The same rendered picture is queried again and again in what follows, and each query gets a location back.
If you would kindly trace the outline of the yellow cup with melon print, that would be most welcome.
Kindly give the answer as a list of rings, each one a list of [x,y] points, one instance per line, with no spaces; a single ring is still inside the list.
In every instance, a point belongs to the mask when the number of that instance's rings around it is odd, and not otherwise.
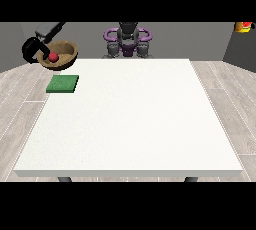
[[[251,29],[251,22],[236,22],[234,31],[237,33],[248,33]]]

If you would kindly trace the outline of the brown wooden bowl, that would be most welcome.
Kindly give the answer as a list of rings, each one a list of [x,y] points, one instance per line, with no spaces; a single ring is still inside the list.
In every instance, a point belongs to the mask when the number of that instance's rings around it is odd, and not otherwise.
[[[59,56],[59,60],[55,63],[48,59],[43,59],[43,52],[38,52],[38,62],[45,68],[53,71],[61,71],[72,66],[78,56],[78,47],[75,43],[67,40],[55,41],[47,44],[51,52],[55,52]]]

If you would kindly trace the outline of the small red ball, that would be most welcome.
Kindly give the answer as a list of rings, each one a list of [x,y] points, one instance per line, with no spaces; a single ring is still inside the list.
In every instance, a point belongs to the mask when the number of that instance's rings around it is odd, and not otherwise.
[[[48,59],[49,59],[50,62],[55,63],[59,60],[59,56],[58,56],[57,53],[51,52],[48,56]]]

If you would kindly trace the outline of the green square pad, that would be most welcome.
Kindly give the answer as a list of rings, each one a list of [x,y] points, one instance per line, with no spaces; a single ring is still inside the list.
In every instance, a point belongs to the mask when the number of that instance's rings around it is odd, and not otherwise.
[[[46,88],[46,92],[73,93],[78,80],[78,75],[54,75]]]

